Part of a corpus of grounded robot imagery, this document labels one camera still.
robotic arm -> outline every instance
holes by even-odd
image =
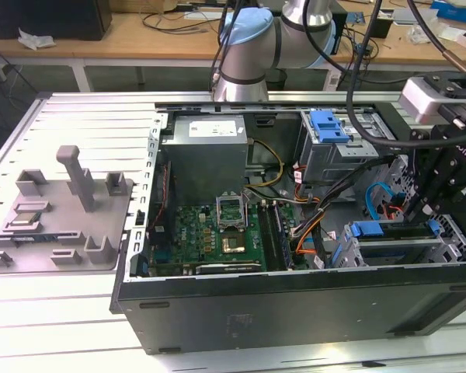
[[[458,138],[466,134],[466,72],[434,72],[407,81],[400,104],[418,123],[436,125],[415,130],[411,140]],[[466,145],[414,149],[409,153],[412,198],[408,220],[430,214],[466,212]]]
[[[332,0],[311,0],[308,27],[324,52],[335,43],[335,25],[329,4]],[[268,9],[245,8],[234,21],[227,49],[214,76],[214,101],[267,101],[265,71],[268,68],[313,68],[322,62],[311,46],[302,22],[304,0],[290,0],[281,17]],[[231,27],[229,14],[221,39]]]

floor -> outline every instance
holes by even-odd
[[[100,92],[128,91],[205,91],[209,79],[208,68],[145,68],[146,84],[138,86],[134,68],[89,67],[87,68],[93,88]],[[72,70],[62,66],[24,66],[22,74],[38,91],[43,92],[77,92]],[[275,81],[275,71],[268,74],[268,80]],[[321,90],[325,81],[325,71],[320,70],[289,70],[284,89],[290,91]],[[375,80],[396,79],[408,77],[411,73],[370,71],[368,78]],[[344,82],[340,90],[348,86]],[[400,91],[403,83],[394,85],[362,84],[361,90]],[[8,73],[7,82],[0,84],[0,148],[10,132],[20,121],[29,104],[34,100],[35,93],[21,80],[16,79],[16,72]]]

ram slot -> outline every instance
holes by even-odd
[[[259,219],[259,230],[261,240],[263,241],[264,257],[266,259],[266,269],[268,271],[278,270],[278,261],[276,259],[276,250],[273,245],[271,235],[270,218],[267,213],[267,207],[257,204],[257,217]]]
[[[287,241],[287,236],[285,235],[285,230],[283,229],[282,218],[280,209],[278,208],[277,204],[273,205],[273,210],[276,215],[276,237],[280,242],[281,254],[283,256],[285,268],[288,269],[292,267],[292,258],[290,255],[290,246]]]
[[[276,258],[278,270],[286,270],[287,265],[285,264],[285,258],[283,254],[283,244],[280,240],[280,232],[278,221],[276,219],[275,207],[276,206],[269,206],[267,211],[268,219],[270,222],[271,239],[273,241],[273,252]]]

green circuit board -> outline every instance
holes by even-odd
[[[280,206],[280,212],[283,227],[288,233],[295,223],[292,207],[283,204]],[[226,205],[221,208],[221,219],[238,217],[238,205]],[[218,226],[216,205],[178,207],[172,247],[170,250],[151,253],[151,263],[154,264],[151,267],[154,268],[155,275],[179,276],[188,274],[188,270],[189,274],[192,274],[191,269],[197,265],[229,262],[257,263],[261,265],[262,271],[266,271],[256,205],[248,205],[246,217],[247,225],[244,231],[235,233],[241,236],[243,245],[233,238],[235,243],[244,249],[241,252],[225,252],[224,240],[228,239],[228,233],[222,232]]]

blue cable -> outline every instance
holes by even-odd
[[[378,216],[378,213],[376,212],[376,208],[373,206],[373,201],[371,200],[371,192],[373,191],[373,188],[375,187],[382,187],[385,192],[388,193],[390,197],[393,197],[395,193],[392,191],[392,189],[389,187],[389,185],[383,183],[382,181],[378,181],[377,183],[371,184],[367,189],[366,189],[366,208],[370,212],[371,217],[373,220],[380,220],[380,217]]]

